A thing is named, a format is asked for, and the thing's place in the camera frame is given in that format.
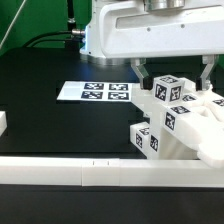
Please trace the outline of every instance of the white block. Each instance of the white block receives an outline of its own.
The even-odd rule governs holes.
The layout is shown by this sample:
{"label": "white block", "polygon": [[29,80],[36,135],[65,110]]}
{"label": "white block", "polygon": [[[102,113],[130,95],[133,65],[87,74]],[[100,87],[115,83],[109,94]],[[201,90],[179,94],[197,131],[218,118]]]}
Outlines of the white block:
{"label": "white block", "polygon": [[200,160],[121,160],[120,186],[224,187],[222,169]]}
{"label": "white block", "polygon": [[82,185],[81,159],[0,157],[0,184]]}
{"label": "white block", "polygon": [[92,159],[82,166],[82,186],[119,186],[119,159]]}
{"label": "white block", "polygon": [[131,142],[146,156],[149,150],[149,134],[150,127],[147,122],[130,126]]}
{"label": "white block", "polygon": [[154,79],[153,96],[165,104],[173,104],[182,99],[184,80],[172,75],[165,75]]}
{"label": "white block", "polygon": [[4,111],[0,111],[0,136],[5,131],[6,127],[7,127],[7,123],[6,123],[5,112]]}

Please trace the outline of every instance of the white cube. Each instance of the white cube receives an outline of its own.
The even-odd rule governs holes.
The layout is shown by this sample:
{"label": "white cube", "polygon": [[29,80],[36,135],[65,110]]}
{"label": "white cube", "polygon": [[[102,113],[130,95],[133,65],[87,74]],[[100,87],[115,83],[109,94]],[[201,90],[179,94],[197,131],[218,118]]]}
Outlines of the white cube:
{"label": "white cube", "polygon": [[184,80],[172,75],[154,79],[153,96],[164,104],[177,103],[182,100]]}
{"label": "white cube", "polygon": [[131,142],[146,156],[149,149],[149,134],[150,129],[147,122],[130,126]]}

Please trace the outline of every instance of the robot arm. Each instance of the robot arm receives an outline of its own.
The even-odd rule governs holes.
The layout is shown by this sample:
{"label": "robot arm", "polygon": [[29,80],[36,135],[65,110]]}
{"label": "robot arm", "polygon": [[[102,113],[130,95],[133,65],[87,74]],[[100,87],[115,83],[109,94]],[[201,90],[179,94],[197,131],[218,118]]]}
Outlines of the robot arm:
{"label": "robot arm", "polygon": [[142,89],[152,89],[144,58],[202,55],[207,66],[197,90],[208,90],[216,55],[224,53],[223,27],[223,0],[93,1],[81,54],[104,64],[132,58]]}

